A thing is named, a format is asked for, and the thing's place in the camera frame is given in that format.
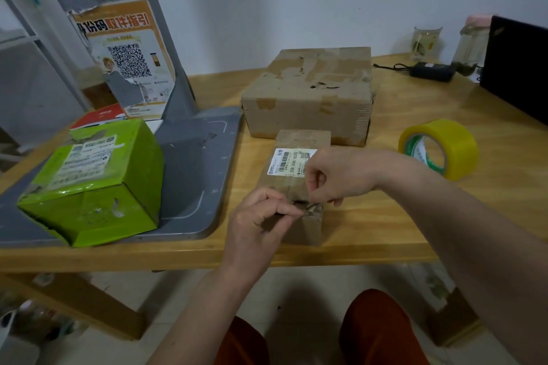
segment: person's left hand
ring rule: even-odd
[[[261,224],[274,214],[284,216],[270,231]],[[252,286],[264,274],[291,224],[304,212],[273,189],[257,188],[229,215],[225,251],[220,270]]]

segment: forearm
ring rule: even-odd
[[[426,166],[399,164],[381,189],[415,221],[484,323],[518,359],[538,363],[548,355],[548,245]]]
[[[250,285],[225,270],[209,272],[148,365],[206,365],[215,360]]]

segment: torn paper sign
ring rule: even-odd
[[[105,3],[71,15],[126,115],[161,119],[175,71],[148,1]]]

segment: packing tape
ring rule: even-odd
[[[442,149],[444,165],[440,167],[426,153],[425,140],[429,137]],[[456,121],[434,120],[404,130],[398,151],[428,165],[450,181],[470,174],[478,161],[478,147],[472,134]]]

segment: large brown cardboard box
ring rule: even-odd
[[[371,48],[282,50],[242,93],[252,137],[282,129],[331,132],[333,144],[364,146],[373,96]]]
[[[306,210],[308,189],[304,165],[320,147],[329,147],[331,134],[317,130],[280,130],[276,144],[259,176],[257,186],[268,186],[283,193],[289,202]],[[299,218],[284,237],[284,242],[318,246],[322,243],[323,206],[315,205]],[[263,227],[270,230],[280,219],[273,216]]]

